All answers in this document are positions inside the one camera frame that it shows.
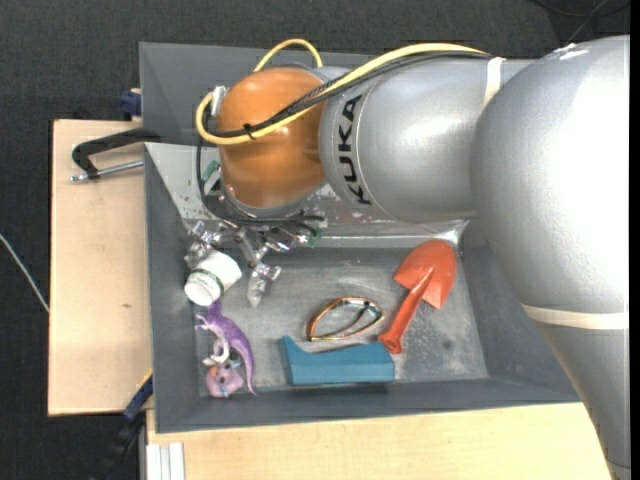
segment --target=shovel handle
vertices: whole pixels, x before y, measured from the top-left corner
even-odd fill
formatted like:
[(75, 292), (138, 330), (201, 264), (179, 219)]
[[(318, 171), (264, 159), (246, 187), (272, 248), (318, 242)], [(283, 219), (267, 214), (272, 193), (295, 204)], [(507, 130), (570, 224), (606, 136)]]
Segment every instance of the shovel handle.
[(431, 272), (425, 275), (409, 292), (402, 302), (400, 309), (398, 309), (389, 330), (378, 336), (378, 341), (381, 341), (384, 344), (390, 354), (400, 354), (402, 352), (402, 335), (407, 327), (409, 327), (413, 314), (420, 304), (422, 294), (430, 280)]

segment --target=yellow cable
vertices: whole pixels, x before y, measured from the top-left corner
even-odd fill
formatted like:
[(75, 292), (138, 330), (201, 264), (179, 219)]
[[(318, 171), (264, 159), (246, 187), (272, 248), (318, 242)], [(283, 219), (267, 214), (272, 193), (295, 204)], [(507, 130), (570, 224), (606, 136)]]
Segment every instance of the yellow cable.
[(319, 68), (322, 67), (322, 58), (320, 57), (318, 50), (316, 50), (315, 47), (309, 41), (306, 41), (305, 39), (287, 39), (286, 41), (282, 41), (280, 44), (271, 48), (271, 50), (269, 50), (269, 52), (267, 52), (267, 54), (264, 57), (262, 57), (262, 60), (258, 62), (258, 65), (254, 68), (253, 70), (254, 73), (256, 71), (260, 71), (276, 53), (278, 53), (283, 48), (291, 46), (292, 44), (304, 46), (307, 50), (311, 52), (311, 55), (313, 55), (313, 58), (316, 60), (317, 66)]
[[(392, 62), (396, 59), (402, 58), (402, 57), (408, 57), (410, 55), (416, 55), (416, 54), (420, 54), (420, 53), (429, 53), (429, 52), (443, 52), (443, 51), (461, 51), (461, 52), (471, 52), (471, 53), (484, 53), (481, 50), (476, 50), (475, 48), (469, 48), (467, 46), (459, 46), (459, 45), (455, 45), (455, 44), (448, 44), (448, 43), (426, 43), (426, 44), (415, 44), (415, 45), (410, 45), (410, 46), (405, 46), (403, 48), (399, 48), (397, 50), (393, 50), (391, 52), (385, 53), (379, 57), (376, 57), (375, 59), (370, 60), (369, 62), (363, 64), (362, 66), (354, 69), (353, 71), (351, 71), (348, 75), (346, 75), (344, 78), (341, 78), (340, 80), (338, 80), (336, 83), (328, 86), (327, 88), (325, 88), (323, 91), (321, 91), (320, 93), (318, 93), (317, 96), (321, 96), (323, 94), (325, 94), (328, 91), (334, 90), (334, 89), (338, 89), (340, 87), (342, 87), (345, 84), (348, 84), (350, 82), (353, 82), (355, 80), (357, 80), (358, 78), (361, 78), (362, 76), (366, 75), (367, 73), (373, 71), (374, 69), (379, 68), (380, 66), (387, 64), (389, 62)], [(232, 145), (232, 144), (242, 144), (245, 142), (249, 142), (253, 139), (257, 139), (260, 137), (264, 137), (265, 135), (268, 135), (270, 133), (273, 133), (275, 130), (277, 130), (278, 128), (284, 126), (287, 123), (290, 123), (291, 121), (298, 119), (299, 117), (303, 116), (304, 114), (306, 114), (307, 112), (309, 112), (312, 108), (314, 108), (313, 106), (306, 108), (296, 114), (293, 114), (287, 118), (282, 119), (281, 121), (278, 121), (277, 123), (274, 123), (272, 125), (269, 125), (265, 128), (263, 128), (262, 130), (258, 130), (254, 133), (251, 134), (251, 136), (249, 136), (249, 134), (247, 133), (246, 135), (240, 135), (238, 137), (232, 137), (232, 138), (227, 138), (227, 137), (219, 137), (217, 135), (213, 135), (211, 133), (209, 133), (207, 130), (205, 130), (203, 124), (202, 124), (202, 116), (204, 115), (204, 110), (207, 107), (207, 105), (211, 102), (213, 96), (212, 94), (207, 94), (202, 101), (200, 102), (200, 105), (198, 105), (198, 108), (196, 109), (196, 116), (195, 116), (195, 120), (196, 120), (196, 127), (198, 129), (198, 133), (202, 136), (203, 139), (209, 141), (209, 142), (213, 142), (214, 144), (228, 144), (228, 145)]]

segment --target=gray tray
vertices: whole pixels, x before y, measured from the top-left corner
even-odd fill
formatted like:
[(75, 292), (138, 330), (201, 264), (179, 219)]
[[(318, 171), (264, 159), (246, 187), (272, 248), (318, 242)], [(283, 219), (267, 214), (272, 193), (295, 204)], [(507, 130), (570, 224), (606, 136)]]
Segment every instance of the gray tray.
[[(385, 385), (295, 388), (287, 384), (280, 339), (289, 335), (306, 350), (304, 324), (342, 295), (376, 299), (389, 322), (406, 291), (392, 280), (404, 256), (429, 238), (459, 238), (466, 223), (409, 226), (350, 218), (348, 208), (323, 189), (330, 226), (320, 246), (268, 256), (283, 268), (257, 308), (246, 299), (247, 271), (223, 298), (224, 314), (249, 337), (256, 358), (259, 396), (211, 398), (201, 359), (210, 336), (194, 331), (203, 312), (183, 292), (187, 230), (210, 218), (193, 183), (193, 108), (220, 83), (251, 71), (264, 50), (142, 44), (143, 116), (173, 145), (147, 144), (145, 187), (147, 251), (158, 432), (271, 425), (302, 421), (394, 416), (579, 400), (562, 368), (526, 317), (473, 223), (460, 243), (454, 288), (441, 310), (422, 304), (394, 357), (397, 380)], [(328, 65), (356, 66), (350, 54), (323, 54)], [(302, 52), (282, 52), (276, 63), (308, 62)], [(215, 155), (210, 150), (206, 155)], [(239, 251), (226, 250), (240, 259)]]
[[(210, 337), (194, 331), (195, 315), (204, 308), (191, 304), (183, 291), (189, 222), (148, 150), (145, 183), (159, 432), (578, 400), (473, 230), (467, 231), (474, 243), (462, 248), (449, 298), (438, 311), (421, 305), (405, 334), (405, 352), (394, 357), (397, 380), (388, 385), (290, 386), (280, 339), (289, 335), (312, 350), (304, 343), (305, 322), (342, 295), (369, 296), (390, 319), (406, 294), (392, 274), (411, 247), (320, 247), (269, 256), (283, 271), (257, 308), (246, 298), (245, 269), (223, 306), (252, 344), (259, 396), (211, 398), (200, 365)], [(239, 251), (225, 252), (243, 264)]]

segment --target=orange toy shovel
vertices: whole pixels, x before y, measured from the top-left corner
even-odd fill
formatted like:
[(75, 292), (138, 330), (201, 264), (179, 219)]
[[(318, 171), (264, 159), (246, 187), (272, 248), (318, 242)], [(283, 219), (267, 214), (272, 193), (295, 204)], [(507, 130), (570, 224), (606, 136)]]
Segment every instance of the orange toy shovel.
[(391, 327), (378, 336), (391, 354), (402, 352), (402, 335), (420, 300), (440, 309), (456, 278), (456, 256), (448, 242), (430, 240), (411, 251), (393, 279), (409, 290)]

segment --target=light tan surface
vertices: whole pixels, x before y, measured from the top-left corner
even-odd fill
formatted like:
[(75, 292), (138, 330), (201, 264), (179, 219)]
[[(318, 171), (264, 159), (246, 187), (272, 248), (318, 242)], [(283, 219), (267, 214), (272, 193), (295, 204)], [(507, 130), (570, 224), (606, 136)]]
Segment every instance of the light tan surface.
[[(122, 410), (151, 365), (142, 170), (72, 184), (75, 144), (139, 123), (57, 121), (49, 412)], [(141, 147), (97, 157), (107, 166)], [(582, 404), (156, 434), (185, 443), (188, 480), (609, 478)]]
[(188, 480), (607, 480), (582, 404), (176, 434)]
[[(76, 144), (140, 123), (60, 120), (53, 128), (49, 414), (121, 411), (151, 368), (143, 170), (97, 182)], [(142, 145), (96, 155), (98, 168), (141, 158)]]

